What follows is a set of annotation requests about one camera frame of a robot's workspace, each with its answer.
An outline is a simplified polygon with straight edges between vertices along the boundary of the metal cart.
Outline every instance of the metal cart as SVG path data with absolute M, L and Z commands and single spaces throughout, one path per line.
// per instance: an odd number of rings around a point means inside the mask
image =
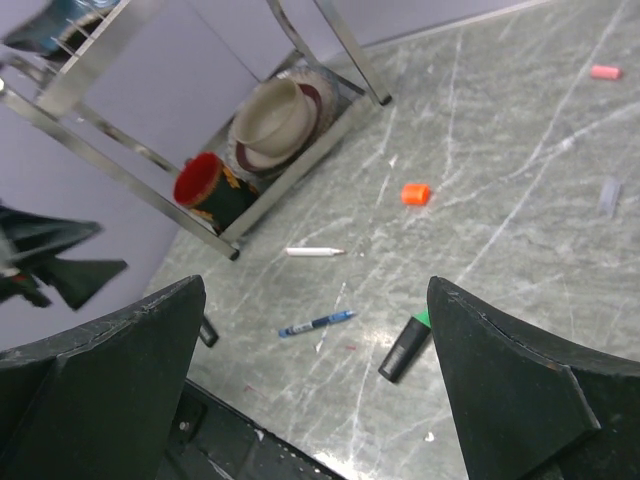
M 295 46 L 294 58 L 304 59 L 310 66 L 320 66 L 320 62 L 289 22 L 280 0 L 266 1 Z M 182 228 L 214 247 L 227 258 L 235 260 L 239 256 L 239 251 L 234 243 L 353 126 L 368 118 L 377 106 L 391 102 L 388 90 L 336 11 L 332 1 L 314 0 L 314 3 L 366 81 L 368 92 L 332 72 L 340 82 L 341 95 L 344 97 L 343 100 L 347 101 L 348 107 L 332 127 L 300 155 L 258 200 L 219 236 L 208 224 L 167 200 L 61 123 L 62 117 L 75 112 L 105 135 L 153 162 L 169 175 L 174 178 L 178 176 L 180 173 L 178 167 L 119 130 L 82 103 L 89 88 L 127 47 L 129 40 L 137 31 L 162 8 L 163 1 L 123 0 L 106 17 L 102 17 L 100 26 L 93 33 L 88 33 L 74 25 L 86 40 L 76 51 L 69 49 L 63 43 L 58 43 L 59 47 L 70 55 L 70 59 L 59 68 L 51 64 L 39 68 L 17 55 L 0 60 L 0 101 L 109 177 L 124 184 L 138 198 L 165 214 Z M 15 68 L 32 79 L 38 87 L 35 98 L 27 99 L 12 90 L 1 76 L 4 68 Z

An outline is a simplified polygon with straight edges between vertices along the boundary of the purple wall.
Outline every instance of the purple wall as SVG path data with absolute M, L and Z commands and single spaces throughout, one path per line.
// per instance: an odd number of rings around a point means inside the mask
M 259 78 L 291 51 L 266 0 L 188 0 Z M 523 3 L 523 0 L 333 0 L 361 45 Z M 312 0 L 282 0 L 291 23 L 315 55 L 342 51 Z
M 0 0 L 0 35 L 43 4 Z M 30 87 L 15 73 L 7 80 Z M 221 128 L 256 83 L 189 4 L 169 0 L 96 83 L 87 104 L 182 165 Z M 170 196 L 172 182 L 164 172 L 92 128 L 68 123 Z M 34 213 L 100 222 L 105 233 L 63 256 L 124 258 L 130 265 L 78 313 L 49 289 L 46 293 L 55 305 L 44 310 L 17 299 L 1 304 L 3 350 L 73 328 L 139 299 L 177 227 L 1 104 L 0 125 L 0 199 Z

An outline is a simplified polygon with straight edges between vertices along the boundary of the pink eraser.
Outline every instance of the pink eraser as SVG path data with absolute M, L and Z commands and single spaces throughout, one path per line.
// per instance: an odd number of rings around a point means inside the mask
M 603 80 L 618 80 L 622 76 L 622 70 L 616 67 L 605 67 L 604 65 L 594 65 L 591 67 L 591 76 Z

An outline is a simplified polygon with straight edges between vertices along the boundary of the blue pen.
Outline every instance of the blue pen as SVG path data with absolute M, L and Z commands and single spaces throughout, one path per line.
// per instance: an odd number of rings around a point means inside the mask
M 329 315 L 328 317 L 322 317 L 318 320 L 314 320 L 313 322 L 303 323 L 302 325 L 297 325 L 295 327 L 283 328 L 278 332 L 280 337 L 286 338 L 292 335 L 297 335 L 298 333 L 308 332 L 309 330 L 315 330 L 316 328 L 322 328 L 325 325 L 331 325 L 332 323 L 340 323 L 353 318 L 355 312 L 351 310 L 347 310 L 345 312 L 334 313 L 333 315 Z

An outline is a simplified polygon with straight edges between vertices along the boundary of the orange marker cap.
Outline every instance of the orange marker cap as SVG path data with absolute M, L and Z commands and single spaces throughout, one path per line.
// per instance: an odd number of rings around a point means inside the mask
M 429 185 L 408 183 L 402 189 L 402 203 L 405 205 L 425 205 L 430 194 Z
M 594 65 L 591 67 L 591 76 L 603 80 L 618 80 L 622 76 L 622 70 L 616 67 Z

